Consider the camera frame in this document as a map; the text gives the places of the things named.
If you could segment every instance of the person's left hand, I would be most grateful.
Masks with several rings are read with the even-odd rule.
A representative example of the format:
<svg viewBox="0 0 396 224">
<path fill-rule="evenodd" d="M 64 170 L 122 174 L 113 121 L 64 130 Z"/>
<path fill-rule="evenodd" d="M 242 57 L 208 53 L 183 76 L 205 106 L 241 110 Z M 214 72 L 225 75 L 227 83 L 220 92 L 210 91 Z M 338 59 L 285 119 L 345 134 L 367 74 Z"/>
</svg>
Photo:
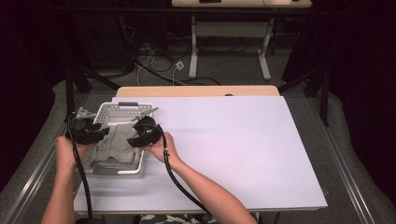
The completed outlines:
<svg viewBox="0 0 396 224">
<path fill-rule="evenodd" d="M 94 145 L 95 144 L 89 144 L 89 145 L 77 144 L 79 156 L 83 158 L 87 150 L 93 147 Z M 56 140 L 55 148 L 56 148 L 57 170 L 58 171 L 74 170 L 76 166 L 76 160 L 73 154 L 72 142 L 68 140 L 64 135 L 61 135 Z"/>
</svg>

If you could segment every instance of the black glove device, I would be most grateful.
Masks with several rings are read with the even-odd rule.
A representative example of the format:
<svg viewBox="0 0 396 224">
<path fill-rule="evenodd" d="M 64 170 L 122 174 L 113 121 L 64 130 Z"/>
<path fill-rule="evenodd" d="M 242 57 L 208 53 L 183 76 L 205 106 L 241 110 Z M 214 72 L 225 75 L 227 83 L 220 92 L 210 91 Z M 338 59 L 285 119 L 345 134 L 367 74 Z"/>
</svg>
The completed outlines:
<svg viewBox="0 0 396 224">
<path fill-rule="evenodd" d="M 163 129 L 159 124 L 155 123 L 152 117 L 145 116 L 139 120 L 134 128 L 137 131 L 138 137 L 128 138 L 128 143 L 132 147 L 146 147 L 157 143 L 162 136 Z"/>
<path fill-rule="evenodd" d="M 93 123 L 93 119 L 73 118 L 69 125 L 70 133 L 66 133 L 66 138 L 71 139 L 72 136 L 76 143 L 82 145 L 88 145 L 103 140 L 110 130 L 110 128 L 101 130 L 102 124 Z"/>
</svg>

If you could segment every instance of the hand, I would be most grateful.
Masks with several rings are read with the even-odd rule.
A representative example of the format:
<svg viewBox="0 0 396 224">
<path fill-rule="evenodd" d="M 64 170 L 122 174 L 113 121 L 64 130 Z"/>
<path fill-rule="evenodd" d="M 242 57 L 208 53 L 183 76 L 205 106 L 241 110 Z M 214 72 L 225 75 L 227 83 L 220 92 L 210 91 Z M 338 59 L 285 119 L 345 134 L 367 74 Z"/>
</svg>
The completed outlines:
<svg viewBox="0 0 396 224">
<path fill-rule="evenodd" d="M 78 155 L 81 158 L 83 158 L 87 150 L 92 146 L 94 146 L 94 144 L 89 144 L 89 145 L 77 144 Z M 76 159 L 74 158 L 74 154 L 73 154 L 72 142 L 68 140 L 64 135 L 59 136 L 56 141 L 55 148 L 56 148 L 57 170 L 58 171 L 74 170 L 76 166 Z"/>
<path fill-rule="evenodd" d="M 171 166 L 176 163 L 182 162 L 181 158 L 177 155 L 177 150 L 174 142 L 174 138 L 170 133 L 164 133 L 166 139 L 166 145 L 169 155 L 169 163 Z M 157 160 L 164 162 L 163 160 L 163 138 L 154 145 L 143 147 L 144 150 L 151 152 Z"/>
</svg>

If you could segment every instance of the forearm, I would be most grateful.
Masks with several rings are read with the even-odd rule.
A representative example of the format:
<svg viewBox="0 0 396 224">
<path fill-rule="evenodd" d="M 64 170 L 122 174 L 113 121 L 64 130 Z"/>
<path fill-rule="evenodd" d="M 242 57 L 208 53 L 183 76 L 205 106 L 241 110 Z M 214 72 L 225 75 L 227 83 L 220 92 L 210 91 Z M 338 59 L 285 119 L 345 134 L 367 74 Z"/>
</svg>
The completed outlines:
<svg viewBox="0 0 396 224">
<path fill-rule="evenodd" d="M 221 185 L 193 170 L 184 162 L 172 169 L 187 183 L 201 203 L 221 224 L 256 223 L 244 205 Z"/>
<path fill-rule="evenodd" d="M 53 191 L 41 223 L 74 223 L 73 170 L 57 172 Z"/>
</svg>

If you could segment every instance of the table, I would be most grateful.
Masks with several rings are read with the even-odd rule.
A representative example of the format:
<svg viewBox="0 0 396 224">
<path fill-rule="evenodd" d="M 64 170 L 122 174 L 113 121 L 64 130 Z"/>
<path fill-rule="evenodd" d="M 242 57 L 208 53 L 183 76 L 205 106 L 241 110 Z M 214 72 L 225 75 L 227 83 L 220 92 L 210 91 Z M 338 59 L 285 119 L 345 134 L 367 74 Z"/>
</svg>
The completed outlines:
<svg viewBox="0 0 396 224">
<path fill-rule="evenodd" d="M 125 87 L 113 102 L 125 101 L 158 106 L 154 118 L 175 137 L 180 157 L 228 189 L 250 212 L 327 206 L 285 99 L 275 87 Z M 95 214 L 203 212 L 152 155 L 143 179 L 89 178 L 89 184 Z M 75 209 L 87 211 L 82 186 Z"/>
<path fill-rule="evenodd" d="M 221 3 L 200 4 L 199 0 L 172 0 L 173 7 L 262 7 L 262 8 L 307 8 L 312 6 L 310 0 L 222 0 Z M 269 22 L 211 22 L 191 20 L 191 62 L 190 77 L 196 77 L 198 64 L 197 36 L 246 36 L 263 37 L 262 48 L 257 50 L 262 76 L 271 80 L 265 53 L 273 30 L 274 19 Z"/>
</svg>

